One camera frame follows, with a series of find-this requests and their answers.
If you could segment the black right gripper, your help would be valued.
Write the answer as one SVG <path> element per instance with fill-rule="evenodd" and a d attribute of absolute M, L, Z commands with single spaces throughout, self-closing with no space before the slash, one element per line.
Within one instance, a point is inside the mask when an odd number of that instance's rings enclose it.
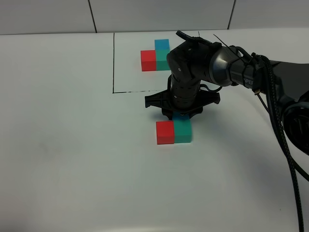
<path fill-rule="evenodd" d="M 145 97 L 145 107 L 161 109 L 162 115 L 172 120 L 176 115 L 192 118 L 203 112 L 203 107 L 220 102 L 221 88 L 211 90 L 200 80 L 178 82 L 173 74 L 168 78 L 167 89 Z"/>

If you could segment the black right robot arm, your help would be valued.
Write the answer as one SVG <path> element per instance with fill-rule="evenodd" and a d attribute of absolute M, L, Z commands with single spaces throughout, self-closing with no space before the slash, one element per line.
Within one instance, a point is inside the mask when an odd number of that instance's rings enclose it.
<path fill-rule="evenodd" d="M 254 94 L 263 93 L 275 134 L 284 131 L 301 151 L 309 151 L 309 66 L 272 61 L 262 55 L 248 54 L 241 47 L 220 43 L 184 42 L 167 56 L 171 75 L 165 91 L 145 97 L 146 107 L 162 110 L 168 118 L 177 112 L 190 117 L 205 105 L 219 103 L 218 87 L 241 85 Z"/>

